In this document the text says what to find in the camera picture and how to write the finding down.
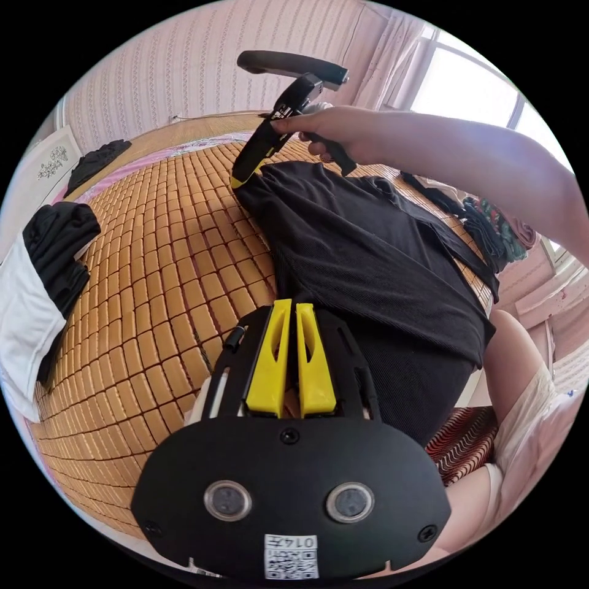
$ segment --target folded clothing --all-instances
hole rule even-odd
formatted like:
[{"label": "folded clothing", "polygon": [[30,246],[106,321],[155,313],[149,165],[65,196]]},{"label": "folded clothing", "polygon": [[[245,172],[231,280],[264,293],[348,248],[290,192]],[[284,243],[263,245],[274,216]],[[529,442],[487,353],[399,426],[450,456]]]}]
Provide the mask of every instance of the folded clothing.
[{"label": "folded clothing", "polygon": [[63,195],[65,198],[71,194],[76,188],[82,186],[95,176],[100,170],[103,170],[111,162],[115,161],[121,153],[127,151],[131,146],[130,141],[117,139],[103,145],[100,149],[93,152],[88,152],[80,158],[78,165],[72,170],[72,175],[67,183],[67,190]]},{"label": "folded clothing", "polygon": [[0,266],[0,283],[2,389],[19,413],[38,423],[34,391],[39,366],[66,320],[47,294],[22,233]]},{"label": "folded clothing", "polygon": [[497,300],[488,266],[384,178],[289,161],[263,166],[236,196],[269,244],[277,296],[346,321],[383,421],[425,446],[495,331],[454,259]]},{"label": "folded clothing", "polygon": [[[41,207],[22,232],[33,268],[66,321],[90,279],[88,269],[77,259],[99,233],[92,209],[75,202]],[[55,337],[40,363],[37,378],[41,383],[50,379],[62,336]]]},{"label": "folded clothing", "polygon": [[467,201],[479,212],[483,213],[491,223],[495,233],[503,240],[509,262],[525,259],[527,251],[537,244],[540,236],[530,225],[496,207],[486,199],[475,198],[462,190],[430,178],[423,176],[414,176],[414,178],[424,188],[437,188],[440,192],[453,199],[459,206],[462,207],[463,203]]}]

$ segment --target black handle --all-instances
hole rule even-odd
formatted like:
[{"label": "black handle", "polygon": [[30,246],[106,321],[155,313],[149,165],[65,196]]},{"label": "black handle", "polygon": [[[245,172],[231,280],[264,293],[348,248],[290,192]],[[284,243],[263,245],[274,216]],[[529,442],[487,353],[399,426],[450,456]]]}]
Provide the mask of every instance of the black handle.
[{"label": "black handle", "polygon": [[341,146],[341,144],[337,143],[336,141],[324,139],[317,133],[305,133],[305,135],[313,143],[322,143],[327,148],[327,151],[329,155],[331,155],[333,161],[340,167],[342,176],[351,174],[357,168],[356,162],[345,152],[345,149]]},{"label": "black handle", "polygon": [[237,57],[237,66],[250,74],[277,74],[298,78],[304,74],[316,75],[326,88],[337,91],[348,81],[348,70],[330,61],[318,60],[297,53],[282,51],[243,51]]}]

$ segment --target person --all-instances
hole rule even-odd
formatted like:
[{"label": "person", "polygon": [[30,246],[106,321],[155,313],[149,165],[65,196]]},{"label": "person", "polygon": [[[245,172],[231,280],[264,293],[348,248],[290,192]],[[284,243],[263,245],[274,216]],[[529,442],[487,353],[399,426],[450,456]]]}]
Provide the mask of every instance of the person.
[{"label": "person", "polygon": [[[510,129],[412,112],[333,107],[273,121],[281,134],[340,143],[358,164],[384,164],[485,198],[589,266],[589,215],[573,173]],[[324,144],[309,152],[331,161]],[[544,475],[583,392],[559,394],[541,354],[510,314],[491,310],[483,367],[499,424],[494,461],[447,488],[452,515],[417,568],[472,545],[499,525]],[[375,576],[387,575],[390,567]]]}]

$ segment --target window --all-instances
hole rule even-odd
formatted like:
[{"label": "window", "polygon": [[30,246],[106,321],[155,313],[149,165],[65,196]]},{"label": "window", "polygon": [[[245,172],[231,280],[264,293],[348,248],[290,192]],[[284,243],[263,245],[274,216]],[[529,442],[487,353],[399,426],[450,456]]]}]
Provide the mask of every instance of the window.
[{"label": "window", "polygon": [[517,90],[497,75],[440,48],[432,57],[411,110],[505,127],[516,102]]},{"label": "window", "polygon": [[[413,110],[442,117],[488,123],[516,130],[572,167],[554,133],[512,82],[488,59],[453,35],[427,26],[403,79],[383,108]],[[543,239],[553,263],[567,252]]]}]

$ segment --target window frame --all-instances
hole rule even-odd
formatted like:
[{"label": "window frame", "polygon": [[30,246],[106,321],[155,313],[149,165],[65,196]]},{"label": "window frame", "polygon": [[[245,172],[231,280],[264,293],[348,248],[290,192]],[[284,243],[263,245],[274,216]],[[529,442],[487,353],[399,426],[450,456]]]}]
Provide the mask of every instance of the window frame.
[{"label": "window frame", "polygon": [[[421,88],[421,85],[431,67],[431,62],[434,58],[434,54],[437,50],[442,49],[450,53],[454,53],[466,59],[479,67],[484,68],[506,84],[509,84],[516,92],[517,98],[515,105],[512,110],[509,122],[507,123],[507,129],[515,130],[520,118],[523,113],[524,106],[529,104],[533,108],[530,101],[519,91],[519,89],[513,84],[513,82],[507,78],[504,74],[497,71],[495,68],[489,66],[484,61],[477,59],[474,55],[470,55],[447,45],[439,40],[441,29],[432,25],[427,25],[421,38],[417,42],[415,52],[411,55],[402,66],[401,72],[398,79],[401,79],[401,83],[391,84],[392,88],[387,93],[383,100],[382,110],[405,110],[411,111],[411,107],[415,102],[417,93]],[[544,249],[550,264],[555,273],[558,269],[569,259],[570,254],[564,248],[560,247],[556,249],[547,237],[542,236],[541,238],[542,248]]]}]

